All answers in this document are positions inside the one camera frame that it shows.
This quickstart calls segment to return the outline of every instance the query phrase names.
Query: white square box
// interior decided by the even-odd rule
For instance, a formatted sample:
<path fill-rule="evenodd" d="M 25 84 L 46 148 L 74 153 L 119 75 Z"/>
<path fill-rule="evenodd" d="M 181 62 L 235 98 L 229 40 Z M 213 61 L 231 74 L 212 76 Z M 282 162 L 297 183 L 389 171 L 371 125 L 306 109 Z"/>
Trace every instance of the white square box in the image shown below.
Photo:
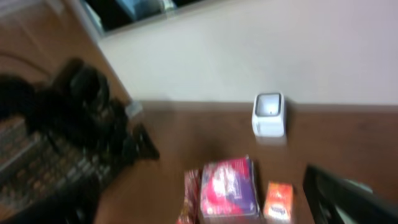
<path fill-rule="evenodd" d="M 285 97 L 261 93 L 254 100 L 252 126 L 257 137 L 279 138 L 286 134 Z"/>

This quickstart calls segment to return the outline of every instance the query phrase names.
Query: red wrapper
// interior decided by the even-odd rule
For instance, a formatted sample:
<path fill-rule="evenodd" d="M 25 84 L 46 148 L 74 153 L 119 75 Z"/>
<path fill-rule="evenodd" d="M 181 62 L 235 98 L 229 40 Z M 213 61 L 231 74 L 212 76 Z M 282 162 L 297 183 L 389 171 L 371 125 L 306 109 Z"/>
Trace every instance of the red wrapper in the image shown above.
<path fill-rule="evenodd" d="M 199 170 L 185 172 L 185 198 L 177 224 L 195 224 L 198 215 L 198 197 L 200 189 Z"/>

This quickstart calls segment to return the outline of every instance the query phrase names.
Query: orange package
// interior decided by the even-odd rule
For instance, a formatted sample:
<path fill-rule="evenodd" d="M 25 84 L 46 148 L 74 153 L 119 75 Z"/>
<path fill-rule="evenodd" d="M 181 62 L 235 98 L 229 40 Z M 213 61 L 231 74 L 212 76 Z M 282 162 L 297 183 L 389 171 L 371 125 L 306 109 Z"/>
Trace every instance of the orange package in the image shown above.
<path fill-rule="evenodd" d="M 291 184 L 268 183 L 264 217 L 278 223 L 293 223 L 293 186 Z"/>

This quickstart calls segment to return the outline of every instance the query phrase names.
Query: brown table surface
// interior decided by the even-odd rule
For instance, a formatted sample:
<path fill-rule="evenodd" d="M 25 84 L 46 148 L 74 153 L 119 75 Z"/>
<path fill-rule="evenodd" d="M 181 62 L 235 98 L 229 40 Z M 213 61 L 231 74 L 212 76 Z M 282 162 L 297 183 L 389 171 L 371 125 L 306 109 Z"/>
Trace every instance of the brown table surface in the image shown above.
<path fill-rule="evenodd" d="M 145 124 L 161 159 L 125 169 L 104 193 L 96 223 L 175 223 L 185 170 L 244 155 L 256 161 L 259 195 L 270 180 L 294 185 L 296 223 L 313 223 L 302 189 L 308 163 L 398 202 L 398 114 L 295 113 L 285 146 L 258 145 L 250 111 L 152 112 Z"/>

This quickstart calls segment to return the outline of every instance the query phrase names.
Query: white object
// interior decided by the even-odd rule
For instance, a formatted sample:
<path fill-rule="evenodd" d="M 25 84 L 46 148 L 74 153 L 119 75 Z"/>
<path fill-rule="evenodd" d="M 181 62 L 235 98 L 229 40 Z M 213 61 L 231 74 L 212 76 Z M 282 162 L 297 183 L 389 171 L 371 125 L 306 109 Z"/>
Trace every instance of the white object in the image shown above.
<path fill-rule="evenodd" d="M 257 137 L 278 138 L 286 132 L 285 97 L 281 93 L 261 93 L 254 100 L 252 126 Z"/>

